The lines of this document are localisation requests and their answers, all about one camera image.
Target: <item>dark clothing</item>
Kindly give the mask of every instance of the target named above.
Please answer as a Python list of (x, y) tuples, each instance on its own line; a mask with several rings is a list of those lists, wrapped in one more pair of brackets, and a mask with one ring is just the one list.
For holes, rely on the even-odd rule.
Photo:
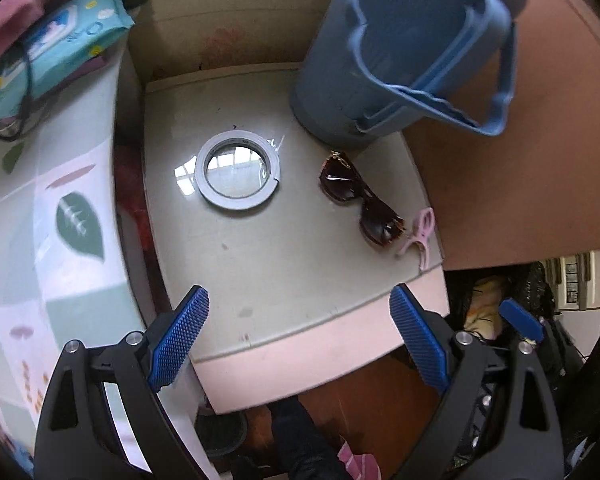
[(289, 480), (352, 480), (298, 397), (272, 402), (267, 407), (278, 461)]

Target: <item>leaf pattern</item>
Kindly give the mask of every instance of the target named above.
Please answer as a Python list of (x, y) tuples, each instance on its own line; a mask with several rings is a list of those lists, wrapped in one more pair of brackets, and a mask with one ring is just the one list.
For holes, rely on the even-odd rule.
[(83, 195), (72, 192), (60, 199), (56, 210), (56, 227), (62, 240), (73, 250), (104, 261), (100, 221)]
[(10, 175), (13, 172), (13, 168), (16, 167), (16, 162), (20, 158), (20, 155), (22, 155), (22, 150), (24, 150), (24, 142), (16, 144), (4, 154), (2, 158), (2, 169), (6, 174)]
[(67, 173), (66, 175), (61, 176), (57, 180), (54, 180), (51, 184), (46, 186), (46, 188), (49, 189), (49, 188), (56, 188), (56, 187), (64, 186), (64, 184), (68, 184), (69, 182), (74, 181), (76, 178), (80, 178), (81, 176), (86, 175), (95, 167), (96, 167), (95, 164), (90, 164), (88, 166), (85, 166), (84, 168), (80, 168), (79, 170), (75, 170), (75, 171), (72, 171), (71, 173)]

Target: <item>sunglasses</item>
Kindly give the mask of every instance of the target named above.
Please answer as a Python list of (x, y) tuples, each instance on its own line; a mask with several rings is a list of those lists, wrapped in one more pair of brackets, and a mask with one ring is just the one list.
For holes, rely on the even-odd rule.
[(345, 153), (331, 153), (320, 171), (320, 187), (332, 200), (361, 198), (360, 228), (373, 243), (386, 246), (404, 232), (404, 220), (380, 200)]

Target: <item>gray table surface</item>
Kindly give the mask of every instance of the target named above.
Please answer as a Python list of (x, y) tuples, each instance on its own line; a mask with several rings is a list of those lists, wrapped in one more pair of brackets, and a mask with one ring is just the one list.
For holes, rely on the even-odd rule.
[[(210, 294), (209, 318), (191, 351), (194, 362), (307, 330), (420, 274), (417, 250), (397, 258), (393, 248), (365, 240), (360, 201), (338, 205), (318, 188), (330, 150), (290, 110), (295, 78), (294, 70), (254, 72), (146, 96), (145, 186), (167, 292), (173, 305), (193, 284)], [(211, 206), (192, 177), (202, 145), (232, 129), (271, 139), (280, 157), (276, 192), (249, 212)], [(401, 134), (351, 155), (369, 186), (408, 224), (428, 205)], [(180, 167), (188, 169), (176, 177)], [(183, 194), (177, 184), (183, 178), (193, 193)], [(435, 267), (442, 262), (436, 237), (430, 250)]]

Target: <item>pink table edge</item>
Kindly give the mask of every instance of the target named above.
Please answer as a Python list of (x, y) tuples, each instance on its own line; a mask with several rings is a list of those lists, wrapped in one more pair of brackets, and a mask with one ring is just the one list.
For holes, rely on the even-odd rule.
[[(409, 282), (409, 287), (426, 310), (449, 313), (442, 266)], [(333, 381), (401, 344), (387, 294), (304, 332), (195, 363), (194, 368), (216, 413), (227, 413)]]

